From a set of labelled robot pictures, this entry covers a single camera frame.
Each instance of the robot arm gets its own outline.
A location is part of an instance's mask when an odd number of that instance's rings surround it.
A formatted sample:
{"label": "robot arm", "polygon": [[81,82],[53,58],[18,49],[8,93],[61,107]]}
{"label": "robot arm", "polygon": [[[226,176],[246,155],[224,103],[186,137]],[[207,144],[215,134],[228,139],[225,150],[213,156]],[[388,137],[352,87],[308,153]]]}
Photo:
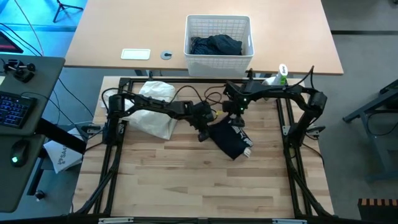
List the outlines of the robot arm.
{"label": "robot arm", "polygon": [[[132,101],[134,106],[125,110],[125,100]],[[108,121],[104,130],[105,144],[113,145],[117,142],[119,119],[130,116],[137,110],[155,111],[167,114],[173,119],[188,121],[191,126],[199,130],[198,140],[200,142],[209,138],[207,123],[214,121],[211,107],[205,101],[195,105],[192,101],[173,101],[169,103],[143,95],[119,93],[109,97]]]}
{"label": "robot arm", "polygon": [[[302,93],[308,93],[310,98],[308,103],[302,97]],[[248,108],[251,101],[261,98],[288,98],[294,100],[298,107],[304,111],[300,120],[290,127],[288,135],[289,143],[293,147],[299,147],[303,143],[307,128],[314,119],[319,118],[323,113],[327,97],[318,90],[305,88],[300,85],[292,86],[264,86],[259,82],[249,80],[247,83],[237,86],[227,81],[224,94],[229,100],[223,102],[223,111],[230,115],[235,114],[233,125],[244,127],[244,120],[241,115]]]}

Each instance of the bottle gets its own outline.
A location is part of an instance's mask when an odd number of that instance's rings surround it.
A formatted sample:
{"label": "bottle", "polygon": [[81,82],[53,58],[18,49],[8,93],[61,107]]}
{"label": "bottle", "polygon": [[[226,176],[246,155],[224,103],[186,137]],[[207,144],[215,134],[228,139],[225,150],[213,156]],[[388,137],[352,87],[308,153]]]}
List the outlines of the bottle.
{"label": "bottle", "polygon": [[[262,82],[262,84],[263,85],[284,85],[287,74],[288,74],[287,66],[285,64],[280,64],[278,74],[276,74],[276,76],[274,76],[274,77],[266,78]],[[270,98],[264,98],[264,100],[266,102],[272,102],[276,98],[272,98],[272,99],[273,100],[271,100]]]}

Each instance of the computer mouse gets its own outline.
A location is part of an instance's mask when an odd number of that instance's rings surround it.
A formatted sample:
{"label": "computer mouse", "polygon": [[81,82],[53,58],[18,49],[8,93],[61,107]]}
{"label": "computer mouse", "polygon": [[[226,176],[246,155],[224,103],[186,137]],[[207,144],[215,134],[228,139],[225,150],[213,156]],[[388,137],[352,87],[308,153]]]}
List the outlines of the computer mouse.
{"label": "computer mouse", "polygon": [[29,150],[29,141],[22,139],[15,142],[11,147],[11,165],[14,167],[22,167],[27,161]]}

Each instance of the white cloth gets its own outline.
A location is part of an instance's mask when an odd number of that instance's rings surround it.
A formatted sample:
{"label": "white cloth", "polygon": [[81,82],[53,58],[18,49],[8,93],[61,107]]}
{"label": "white cloth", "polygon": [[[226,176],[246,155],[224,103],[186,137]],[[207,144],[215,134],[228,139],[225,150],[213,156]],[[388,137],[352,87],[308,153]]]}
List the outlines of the white cloth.
{"label": "white cloth", "polygon": [[[164,82],[145,82],[139,91],[146,97],[151,96],[156,100],[170,102],[175,94],[175,88]],[[139,110],[130,115],[127,120],[129,125],[145,133],[169,140],[177,120],[170,118],[167,114],[153,111]]]}

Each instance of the wooden desk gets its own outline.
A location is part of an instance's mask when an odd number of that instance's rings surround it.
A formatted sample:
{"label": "wooden desk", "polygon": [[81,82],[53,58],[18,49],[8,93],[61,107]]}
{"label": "wooden desk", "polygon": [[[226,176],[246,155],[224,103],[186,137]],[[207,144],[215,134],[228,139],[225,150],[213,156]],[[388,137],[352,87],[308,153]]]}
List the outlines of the wooden desk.
{"label": "wooden desk", "polygon": [[[341,75],[343,69],[321,0],[89,0],[66,56],[66,67],[186,70],[185,22],[190,14],[251,18],[255,54],[248,67]],[[122,49],[150,49],[149,60],[121,60]],[[171,50],[170,60],[161,52]]]}
{"label": "wooden desk", "polygon": [[[104,77],[101,92],[117,87],[120,77]],[[178,89],[184,83],[173,83]],[[219,83],[189,83],[200,94]],[[142,83],[135,83],[138,92]],[[179,100],[198,101],[184,88]],[[106,121],[98,100],[94,122]],[[220,110],[221,105],[213,106]],[[295,119],[302,111],[292,102]],[[245,132],[254,143],[252,156],[232,161],[209,139],[198,142],[197,131],[179,121],[169,141],[128,127],[119,167],[112,216],[133,217],[293,217],[292,199],[275,103],[252,102],[245,111]],[[101,141],[94,137],[88,147]],[[305,143],[318,150],[315,141]],[[79,209],[98,185],[105,145],[85,154],[73,203]],[[318,155],[302,147],[309,189],[333,213],[325,171]],[[104,209],[108,189],[103,197]],[[302,211],[302,196],[299,194]]]}

